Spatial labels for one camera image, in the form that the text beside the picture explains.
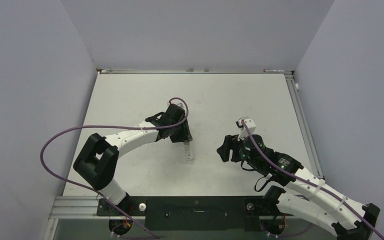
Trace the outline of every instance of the white table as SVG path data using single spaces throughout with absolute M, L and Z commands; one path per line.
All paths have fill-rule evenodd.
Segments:
M 114 177 L 131 196 L 263 195 L 265 191 L 253 190 L 260 174 L 242 170 L 239 163 L 222 162 L 216 153 L 225 135 L 239 133 L 235 121 L 245 116 L 255 121 L 254 134 L 261 135 L 266 146 L 292 156 L 310 171 L 320 166 L 309 157 L 308 134 L 303 135 L 296 96 L 283 74 L 99 74 L 84 125 L 134 126 L 165 111 L 172 97 L 183 98 L 189 106 L 194 160 L 186 160 L 182 143 L 168 138 L 129 152 L 118 160 Z M 83 129 L 74 159 L 91 134 L 119 131 Z M 73 168 L 68 178 L 87 184 Z M 70 183 L 63 192 L 95 195 Z

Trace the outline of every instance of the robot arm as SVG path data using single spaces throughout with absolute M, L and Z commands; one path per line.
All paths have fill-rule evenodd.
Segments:
M 286 195 L 281 194 L 278 199 L 278 207 L 283 211 L 286 211 L 284 213 L 294 214 L 297 217 L 306 219 L 309 222 L 315 223 L 327 229 L 331 233 L 333 228 L 334 232 L 338 235 L 338 239 L 368 239 L 370 237 L 372 231 L 364 225 L 355 214 L 353 214 L 348 208 L 344 207 L 343 203 L 346 202 L 349 204 L 359 215 L 364 216 L 364 219 L 372 225 L 376 223 L 380 212 L 377 206 L 372 203 L 364 205 L 345 197 L 343 194 L 328 186 L 323 179 L 315 177 L 299 161 L 287 154 L 276 152 L 273 149 L 266 147 L 262 137 L 253 134 L 252 137 L 255 140 L 256 145 L 259 147 L 259 150 L 262 151 L 274 165 L 277 165 L 279 168 L 292 175 L 313 183 L 317 187 L 314 187 L 306 182 L 296 180 L 295 178 L 277 170 L 261 156 L 249 138 L 248 132 L 245 130 L 243 123 L 247 125 L 251 134 L 256 128 L 254 121 L 248 117 L 240 118 L 236 122 L 236 125 L 241 130 L 240 134 L 233 136 L 227 135 L 224 138 L 223 145 L 217 149 L 217 153 L 220 155 L 223 162 L 227 162 L 229 160 L 230 150 L 232 150 L 232 157 L 230 159 L 232 162 L 241 162 L 241 164 L 246 162 L 252 167 L 249 171 L 256 171 L 263 176 L 266 176 L 268 182 L 277 182 L 286 189 L 294 190 L 302 194 L 312 202 L 308 203 L 304 200 L 297 200 L 296 198 L 290 197 L 290 194 L 287 197 Z M 342 201 L 338 201 L 326 192 L 320 191 L 322 187 L 337 196 L 342 196 Z M 299 204 L 289 205 L 289 199 L 294 199 L 295 203 Z M 323 212 L 323 215 L 311 215 L 308 211 L 312 211 L 313 213 Z
M 167 137 L 170 137 L 172 143 L 191 141 L 187 120 L 176 127 L 159 128 L 179 123 L 185 114 L 181 105 L 170 104 L 165 112 L 146 118 L 132 127 L 132 130 L 107 136 L 92 134 L 81 149 L 73 168 L 93 189 L 100 191 L 113 204 L 125 208 L 129 195 L 114 179 L 118 159 L 142 145 Z

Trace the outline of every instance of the white wall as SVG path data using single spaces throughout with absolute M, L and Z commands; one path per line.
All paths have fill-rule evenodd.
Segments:
M 62 0 L 103 69 L 294 70 L 334 0 Z
M 295 78 L 327 182 L 384 234 L 384 1 L 336 0 Z
M 80 125 L 96 70 L 59 0 L 0 0 L 0 240 L 38 240 L 61 183 L 39 152 L 53 134 Z M 50 146 L 67 175 L 78 134 Z

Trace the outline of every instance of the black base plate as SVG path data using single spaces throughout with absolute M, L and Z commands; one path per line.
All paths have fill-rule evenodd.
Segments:
M 132 208 L 127 213 L 146 216 L 145 227 L 153 231 L 261 231 L 259 216 L 274 212 L 263 204 L 261 196 L 130 196 L 130 202 Z M 146 204 L 146 211 L 139 211 L 141 203 Z M 259 206 L 252 217 L 248 203 Z M 114 217 L 121 213 L 100 199 L 96 215 Z

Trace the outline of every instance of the purple cable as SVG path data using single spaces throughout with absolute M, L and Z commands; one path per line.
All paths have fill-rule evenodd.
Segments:
M 278 170 L 279 172 L 283 173 L 283 174 L 286 174 L 287 176 L 289 177 L 292 177 L 294 179 L 297 179 L 297 180 L 300 180 L 301 182 L 303 183 L 306 183 L 308 185 L 311 185 L 315 188 L 318 187 L 317 184 L 315 183 L 312 183 L 310 181 L 307 181 L 305 180 L 304 178 L 302 177 L 299 177 L 299 176 L 295 176 L 285 170 L 283 170 L 282 168 L 280 168 L 278 165 L 274 164 L 272 161 L 270 161 L 270 159 L 263 153 L 263 151 L 261 151 L 261 149 L 259 148 L 258 144 L 256 143 L 256 141 L 254 140 L 254 137 L 250 131 L 250 129 L 248 128 L 247 124 L 242 120 L 242 125 L 245 127 L 246 129 L 246 132 L 248 133 L 249 135 L 249 139 L 251 139 L 251 142 L 252 144 L 254 145 L 255 149 L 257 149 L 258 153 L 273 167 L 275 168 L 276 170 Z M 324 188 L 324 187 L 321 187 L 320 188 L 321 190 L 323 190 L 325 193 L 328 193 L 329 195 L 331 195 L 332 197 L 334 197 L 335 199 L 337 199 L 338 201 L 342 201 L 342 198 L 340 198 L 339 196 L 337 196 L 335 193 L 329 191 L 328 189 Z M 355 211 L 347 202 L 343 202 L 343 205 L 349 209 L 354 215 L 356 215 L 365 225 L 367 225 L 367 227 L 370 228 L 370 230 L 372 230 L 374 233 L 376 233 L 376 235 L 379 236 L 379 238 L 381 238 L 382 240 L 384 240 L 384 236 L 378 231 L 376 230 L 375 227 L 373 227 L 366 219 L 364 219 L 364 217 L 362 217 L 357 211 Z
M 159 239 L 160 237 L 157 236 L 157 234 L 155 234 L 154 232 L 152 232 L 151 230 L 149 230 L 148 228 L 146 228 L 144 225 L 140 224 L 137 220 L 133 219 L 130 215 L 128 215 L 127 213 L 125 213 L 123 210 L 121 210 L 118 206 L 116 206 L 114 203 L 112 203 L 110 200 L 108 200 L 102 193 L 100 193 L 99 191 L 96 191 L 95 189 L 93 189 L 92 187 L 90 186 L 86 186 L 84 184 L 81 184 L 79 182 L 76 182 L 76 181 L 72 181 L 70 179 L 67 179 L 65 177 L 62 177 L 58 174 L 56 174 L 55 172 L 53 172 L 51 169 L 49 169 L 49 167 L 45 164 L 45 160 L 44 160 L 44 152 L 45 152 L 45 149 L 48 147 L 48 145 L 53 141 L 55 140 L 56 138 L 58 138 L 59 136 L 63 135 L 63 134 L 66 134 L 68 132 L 71 132 L 71 131 L 74 131 L 74 130 L 78 130 L 78 129 L 92 129 L 92 128 L 98 128 L 98 129 L 126 129 L 126 130 L 161 130 L 161 129 L 169 129 L 169 128 L 174 128 L 174 127 L 177 127 L 179 126 L 180 124 L 182 124 L 183 122 L 186 121 L 186 119 L 188 118 L 189 116 L 189 108 L 188 108 L 188 105 L 186 104 L 186 102 L 181 99 L 180 97 L 173 97 L 171 98 L 168 102 L 171 104 L 173 100 L 179 100 L 181 101 L 183 104 L 184 104 L 184 107 L 186 108 L 186 114 L 184 116 L 184 118 L 178 122 L 178 123 L 175 123 L 175 124 L 172 124 L 172 125 L 167 125 L 167 126 L 156 126 L 156 127 L 131 127 L 131 126 L 112 126 L 112 125 L 84 125 L 84 126 L 75 126 L 75 127 L 72 127 L 72 128 L 69 128 L 69 129 L 66 129 L 62 132 L 59 132 L 57 134 L 55 134 L 53 137 L 51 137 L 47 142 L 45 142 L 45 144 L 43 145 L 42 149 L 40 150 L 40 163 L 42 164 L 43 168 L 48 172 L 50 173 L 52 176 L 54 176 L 55 178 L 59 179 L 59 180 L 62 180 L 62 181 L 65 181 L 67 183 L 71 183 L 71 184 L 74 184 L 74 185 L 77 185 L 79 187 L 82 187 L 82 188 L 85 188 L 85 189 L 89 189 L 99 195 L 101 195 L 114 209 L 116 209 L 117 211 L 119 211 L 121 214 L 123 214 L 124 216 L 126 216 L 127 218 L 129 218 L 133 223 L 137 224 L 139 227 L 141 227 L 143 230 L 147 231 L 149 234 L 152 235 L 152 237 L 150 236 L 138 236 L 138 237 L 128 237 L 128 236 L 120 236 L 122 239 Z
M 280 238 L 296 237 L 296 236 L 299 236 L 299 235 L 303 235 L 303 234 L 305 234 L 306 232 L 308 232 L 312 227 L 313 227 L 313 224 L 310 223 L 310 225 L 308 225 L 308 227 L 307 227 L 306 229 L 304 229 L 304 230 L 302 230 L 302 231 L 300 231 L 300 232 L 297 232 L 297 233 L 290 233 L 290 234 L 277 235 L 277 238 L 280 239 Z

